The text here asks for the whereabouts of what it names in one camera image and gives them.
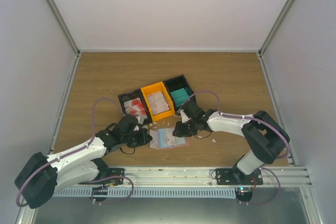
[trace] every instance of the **black bin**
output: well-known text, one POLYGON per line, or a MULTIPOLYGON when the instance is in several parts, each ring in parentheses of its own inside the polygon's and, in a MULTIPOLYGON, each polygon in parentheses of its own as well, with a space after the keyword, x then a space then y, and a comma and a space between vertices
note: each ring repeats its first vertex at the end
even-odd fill
POLYGON ((145 119, 143 121, 143 125, 152 123, 153 120, 152 120, 151 114, 149 113, 149 109, 148 109, 146 101, 143 97, 143 94, 141 92, 141 89, 136 89, 132 92, 121 94, 121 95, 118 96, 122 111, 126 114, 126 109, 124 107, 124 102, 128 102, 128 101, 131 101, 131 100, 136 99, 136 98, 140 98, 140 100, 143 104, 143 107, 145 108, 146 115, 147 115, 147 119, 145 119))
MULTIPOLYGON (((191 89, 189 83, 187 82, 187 79, 185 78, 184 74, 182 74, 180 76, 177 76, 177 77, 174 77, 174 78, 171 78, 171 79, 168 79, 168 80, 165 80, 165 81, 163 81, 163 84, 165 85, 165 87, 168 91, 168 94, 173 101, 175 112, 178 111, 180 106, 176 106, 176 104, 174 102, 174 99, 171 95, 171 92, 176 91, 178 89, 185 89, 185 91, 187 92, 187 94, 189 96, 191 96, 194 93, 194 91, 191 89)), ((191 99, 194 100, 194 102, 196 102, 196 97, 195 96, 193 96, 191 99)))

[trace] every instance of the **gray floor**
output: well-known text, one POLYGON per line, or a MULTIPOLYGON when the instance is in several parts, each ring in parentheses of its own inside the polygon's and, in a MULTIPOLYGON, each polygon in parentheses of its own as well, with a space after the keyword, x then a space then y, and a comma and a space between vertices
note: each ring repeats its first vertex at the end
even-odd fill
MULTIPOLYGON (((253 201, 272 197, 260 188, 253 201)), ((52 198, 37 211, 35 224, 288 224, 308 223, 298 188, 283 189, 281 198, 265 206, 242 206, 233 199, 131 198, 118 205, 93 206, 89 198, 52 198)))

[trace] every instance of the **white vent grille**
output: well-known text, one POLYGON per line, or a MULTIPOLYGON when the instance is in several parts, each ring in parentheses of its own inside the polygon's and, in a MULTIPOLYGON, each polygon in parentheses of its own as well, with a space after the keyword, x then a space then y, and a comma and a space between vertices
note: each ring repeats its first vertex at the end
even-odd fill
MULTIPOLYGON (((107 195, 95 197, 125 197, 130 193, 130 188, 110 187, 107 195)), ((58 191, 54 197, 90 197, 91 187, 69 187, 58 191)), ((135 188, 133 198, 230 198, 234 199, 234 188, 135 188)))

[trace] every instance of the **wood grain surface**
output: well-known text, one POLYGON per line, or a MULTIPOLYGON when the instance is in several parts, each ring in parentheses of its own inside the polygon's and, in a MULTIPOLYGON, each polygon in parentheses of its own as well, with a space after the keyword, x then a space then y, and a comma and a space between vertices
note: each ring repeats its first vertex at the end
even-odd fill
MULTIPOLYGON (((91 108, 95 100, 118 95, 184 74, 194 91, 212 90, 221 98, 221 110, 254 114, 265 110, 275 118, 264 76, 254 53, 204 52, 106 52, 84 53, 71 88, 55 152, 88 140, 92 135, 91 108)), ((204 110, 217 108, 216 98, 199 94, 197 104, 204 110)), ((96 129, 118 122, 121 113, 109 101, 95 110, 96 129)), ((163 119, 153 127, 175 127, 177 116, 163 119)), ((132 150, 124 147, 125 152, 132 150)), ((243 137, 214 132, 203 139, 190 138, 190 146, 168 150, 136 149, 135 154, 119 151, 103 159, 110 166, 232 166, 249 151, 243 137)), ((288 165, 286 159, 274 165, 288 165)))

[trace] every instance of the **white wall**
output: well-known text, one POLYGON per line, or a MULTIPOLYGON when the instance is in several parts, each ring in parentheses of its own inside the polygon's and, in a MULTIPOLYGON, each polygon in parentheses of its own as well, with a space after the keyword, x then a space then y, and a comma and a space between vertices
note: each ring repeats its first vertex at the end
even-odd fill
POLYGON ((259 50, 286 0, 54 0, 77 46, 259 50))
POLYGON ((75 58, 45 0, 0 0, 0 219, 14 223, 14 179, 46 152, 75 58))
POLYGON ((336 219, 335 54, 335 0, 296 0, 265 55, 295 158, 327 223, 336 219))

